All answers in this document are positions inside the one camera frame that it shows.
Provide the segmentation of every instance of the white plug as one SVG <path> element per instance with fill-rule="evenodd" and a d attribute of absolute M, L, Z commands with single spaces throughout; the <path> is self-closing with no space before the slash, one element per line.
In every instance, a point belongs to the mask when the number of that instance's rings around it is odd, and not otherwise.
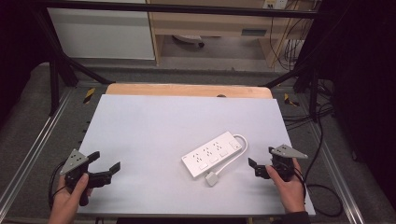
<path fill-rule="evenodd" d="M 219 177 L 213 173 L 210 172 L 205 176 L 206 182 L 210 187 L 213 187 L 216 183 L 218 183 Z"/>

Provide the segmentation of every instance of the black sleeve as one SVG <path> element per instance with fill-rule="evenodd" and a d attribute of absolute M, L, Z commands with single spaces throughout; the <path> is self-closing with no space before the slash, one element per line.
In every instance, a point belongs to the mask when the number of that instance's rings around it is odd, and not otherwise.
<path fill-rule="evenodd" d="M 310 224 L 307 212 L 289 213 L 282 217 L 282 224 Z"/>

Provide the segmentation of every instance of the person's right hand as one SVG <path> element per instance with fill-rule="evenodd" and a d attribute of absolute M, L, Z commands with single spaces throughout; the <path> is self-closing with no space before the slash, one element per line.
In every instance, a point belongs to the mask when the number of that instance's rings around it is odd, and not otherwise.
<path fill-rule="evenodd" d="M 293 158 L 293 163 L 294 167 L 301 172 L 301 167 L 295 158 Z M 266 165 L 265 168 L 279 191 L 280 201 L 285 207 L 285 212 L 304 212 L 304 188 L 297 176 L 294 175 L 291 181 L 285 182 L 272 166 Z"/>

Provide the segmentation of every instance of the power strip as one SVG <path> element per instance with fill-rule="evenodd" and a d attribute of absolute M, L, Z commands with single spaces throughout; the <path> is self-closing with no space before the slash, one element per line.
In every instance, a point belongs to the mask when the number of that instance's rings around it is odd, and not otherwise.
<path fill-rule="evenodd" d="M 192 177 L 201 175 L 240 151 L 242 146 L 229 132 L 220 135 L 181 159 Z"/>

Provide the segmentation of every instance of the person's left hand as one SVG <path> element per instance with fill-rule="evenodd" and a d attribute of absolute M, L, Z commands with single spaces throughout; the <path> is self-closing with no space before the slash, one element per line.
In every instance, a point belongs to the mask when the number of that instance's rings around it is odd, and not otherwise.
<path fill-rule="evenodd" d="M 59 184 L 57 189 L 58 193 L 55 194 L 55 200 L 52 206 L 52 210 L 49 216 L 49 224 L 69 224 L 73 223 L 78 210 L 78 203 L 81 194 L 87 187 L 89 176 L 87 174 L 82 175 L 81 179 L 77 182 L 76 187 L 70 194 L 65 186 L 64 175 L 59 178 Z"/>

